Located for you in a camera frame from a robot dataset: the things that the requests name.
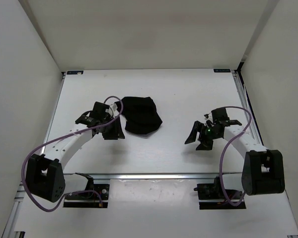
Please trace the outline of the black skirt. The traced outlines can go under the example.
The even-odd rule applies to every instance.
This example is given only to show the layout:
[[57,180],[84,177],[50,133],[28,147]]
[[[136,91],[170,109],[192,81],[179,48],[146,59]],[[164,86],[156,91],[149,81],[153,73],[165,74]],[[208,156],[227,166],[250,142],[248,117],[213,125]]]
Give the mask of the black skirt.
[[151,97],[124,97],[122,103],[126,131],[136,135],[147,135],[162,125],[162,119]]

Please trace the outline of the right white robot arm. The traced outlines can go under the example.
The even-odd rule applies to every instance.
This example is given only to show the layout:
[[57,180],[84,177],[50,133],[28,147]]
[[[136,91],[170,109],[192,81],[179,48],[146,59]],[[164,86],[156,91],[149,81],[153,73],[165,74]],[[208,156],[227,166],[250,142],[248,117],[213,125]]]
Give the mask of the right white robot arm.
[[[238,120],[195,121],[185,144],[199,141],[196,150],[211,151],[216,139],[227,141],[221,157],[219,182],[213,186],[218,198],[225,198],[231,190],[247,195],[279,194],[285,191],[283,156],[279,150],[270,150],[246,133]],[[244,159],[240,175],[223,174],[224,154],[229,146]]]

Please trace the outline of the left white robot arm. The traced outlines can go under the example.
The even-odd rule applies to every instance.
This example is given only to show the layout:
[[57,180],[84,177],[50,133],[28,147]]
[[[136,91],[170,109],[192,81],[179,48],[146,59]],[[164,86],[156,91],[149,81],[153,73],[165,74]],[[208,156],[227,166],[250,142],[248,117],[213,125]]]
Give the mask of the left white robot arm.
[[103,113],[83,113],[69,133],[51,141],[53,147],[43,153],[31,152],[22,165],[22,183],[32,201],[35,196],[52,203],[65,196],[79,194],[90,198],[94,191],[91,176],[84,173],[64,174],[70,159],[95,135],[105,140],[123,139],[120,117],[106,110]]

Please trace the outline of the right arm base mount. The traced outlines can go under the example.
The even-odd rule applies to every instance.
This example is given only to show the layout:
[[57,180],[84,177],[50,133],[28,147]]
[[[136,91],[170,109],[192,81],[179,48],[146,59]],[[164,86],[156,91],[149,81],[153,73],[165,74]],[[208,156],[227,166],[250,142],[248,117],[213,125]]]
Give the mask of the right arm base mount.
[[246,209],[245,202],[232,206],[225,198],[220,179],[216,177],[212,183],[198,183],[194,188],[198,194],[200,210],[238,210]]

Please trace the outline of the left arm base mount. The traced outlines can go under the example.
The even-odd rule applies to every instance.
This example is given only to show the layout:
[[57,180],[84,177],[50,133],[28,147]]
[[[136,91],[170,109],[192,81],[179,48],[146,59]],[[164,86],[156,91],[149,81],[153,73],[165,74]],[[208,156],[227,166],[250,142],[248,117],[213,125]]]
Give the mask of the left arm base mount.
[[64,208],[107,208],[109,182],[97,181],[82,173],[66,175]]

